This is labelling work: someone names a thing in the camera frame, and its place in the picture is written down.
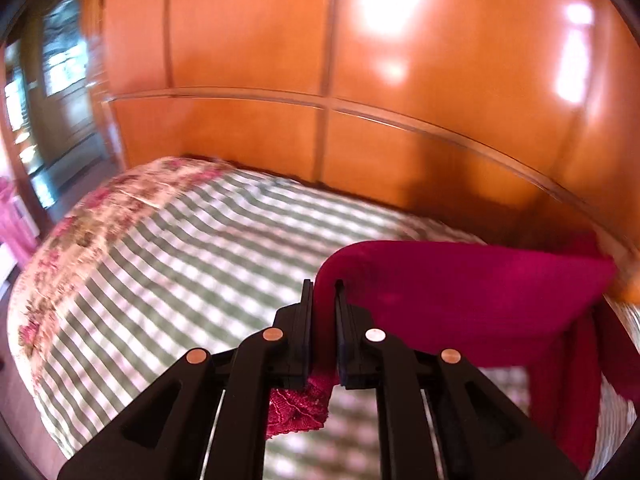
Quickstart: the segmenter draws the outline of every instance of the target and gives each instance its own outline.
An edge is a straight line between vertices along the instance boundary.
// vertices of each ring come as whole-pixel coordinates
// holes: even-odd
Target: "mattress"
[[[86,254],[77,243],[58,251],[59,260],[68,256],[65,251],[76,251],[84,264],[67,277],[74,286],[55,301],[44,298],[56,307],[40,317],[38,329],[31,327],[37,336],[25,330],[36,303],[25,291],[42,288],[34,272],[20,277],[10,305],[12,353],[45,427],[67,456],[189,348],[220,352],[269,326],[276,309],[295,303],[303,280],[312,279],[339,248],[374,239],[482,243],[430,219],[223,163],[163,159],[136,171],[138,177],[110,184],[114,192],[142,204],[130,205],[134,219],[118,224],[99,251]],[[147,171],[155,171],[154,176]],[[184,172],[182,178],[175,177],[176,171]],[[124,187],[140,179],[162,186],[153,192]],[[70,216],[81,216],[94,202],[85,202]],[[91,247],[92,241],[86,244]],[[46,246],[50,251],[49,241]],[[39,253],[36,261],[43,260],[46,255]],[[628,330],[637,331],[637,320],[627,314],[635,310],[618,311],[626,316]],[[526,412],[523,369],[485,373]],[[602,393],[590,476],[635,419],[630,403],[604,378]],[[338,387],[323,430],[267,442],[264,477],[374,479],[378,460],[373,391]]]

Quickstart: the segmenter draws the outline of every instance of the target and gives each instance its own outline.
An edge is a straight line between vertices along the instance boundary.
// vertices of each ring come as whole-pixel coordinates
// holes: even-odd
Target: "pink cloth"
[[[0,177],[0,242],[9,246],[18,266],[23,269],[36,251],[37,241],[18,214],[12,197],[14,186]]]
[[[342,279],[350,303],[412,348],[457,348],[479,367],[526,366],[532,419],[587,471],[601,371],[638,402],[640,356],[608,305],[592,309],[616,273],[613,261],[598,253],[594,237],[565,252],[441,242],[363,242],[338,251],[316,277],[309,383],[302,392],[273,391],[268,436],[326,420],[337,384],[334,285]]]

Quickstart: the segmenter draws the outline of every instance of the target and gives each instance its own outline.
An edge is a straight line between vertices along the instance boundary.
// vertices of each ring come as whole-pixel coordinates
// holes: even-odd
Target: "round metal rivet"
[[[187,362],[191,365],[199,365],[206,358],[207,353],[202,348],[194,348],[187,354]]]
[[[384,330],[380,330],[379,328],[369,328],[369,330],[364,333],[364,337],[372,343],[379,343],[385,340],[386,334]]]
[[[262,332],[265,341],[279,341],[284,336],[284,332],[276,327],[271,327]]]
[[[442,360],[444,362],[449,363],[450,365],[459,363],[460,359],[462,359],[462,355],[460,355],[460,352],[453,348],[447,348],[446,350],[443,350],[440,353],[440,357],[442,357]]]

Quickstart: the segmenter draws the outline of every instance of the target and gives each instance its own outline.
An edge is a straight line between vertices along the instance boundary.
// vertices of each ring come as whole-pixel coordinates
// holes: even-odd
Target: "wooden headboard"
[[[101,19],[95,99],[126,166],[219,156],[514,246],[595,228],[634,280],[640,48],[609,0],[104,0]]]

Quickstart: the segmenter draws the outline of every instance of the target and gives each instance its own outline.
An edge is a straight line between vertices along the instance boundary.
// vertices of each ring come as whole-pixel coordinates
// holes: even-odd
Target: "wooden floor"
[[[86,193],[116,173],[117,168],[109,161],[102,160],[92,165],[78,175],[56,204],[49,208],[51,219],[58,222]],[[55,480],[66,459],[45,430],[40,413],[9,353],[6,314],[10,292],[8,290],[0,299],[0,359],[4,361],[4,367],[0,370],[0,413],[33,464],[48,480]]]

